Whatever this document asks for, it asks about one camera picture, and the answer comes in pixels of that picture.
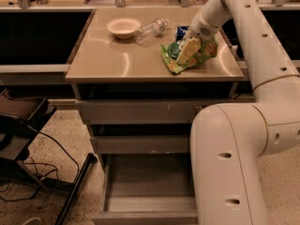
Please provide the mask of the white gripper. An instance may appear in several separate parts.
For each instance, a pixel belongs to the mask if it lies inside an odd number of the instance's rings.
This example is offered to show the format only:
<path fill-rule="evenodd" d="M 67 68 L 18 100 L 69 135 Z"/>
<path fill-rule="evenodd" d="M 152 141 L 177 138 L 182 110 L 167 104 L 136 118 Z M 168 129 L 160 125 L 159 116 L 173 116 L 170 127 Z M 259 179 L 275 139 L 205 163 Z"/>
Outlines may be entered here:
<path fill-rule="evenodd" d="M 200 10 L 193 18 L 184 35 L 184 42 L 180 45 L 180 53 L 176 58 L 178 64 L 185 64 L 200 48 L 201 42 L 212 39 L 220 27 L 211 24 Z"/>

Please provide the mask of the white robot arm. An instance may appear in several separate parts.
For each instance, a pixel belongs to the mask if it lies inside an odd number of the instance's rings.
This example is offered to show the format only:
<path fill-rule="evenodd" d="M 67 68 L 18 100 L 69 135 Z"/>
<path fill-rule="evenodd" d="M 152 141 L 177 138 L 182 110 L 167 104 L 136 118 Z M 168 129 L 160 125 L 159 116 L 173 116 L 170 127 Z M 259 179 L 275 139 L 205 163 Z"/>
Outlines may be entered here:
<path fill-rule="evenodd" d="M 199 225 L 267 225 L 256 158 L 299 144 L 300 75 L 257 2 L 208 0 L 189 27 L 208 38 L 234 22 L 255 97 L 206 107 L 192 123 Z"/>

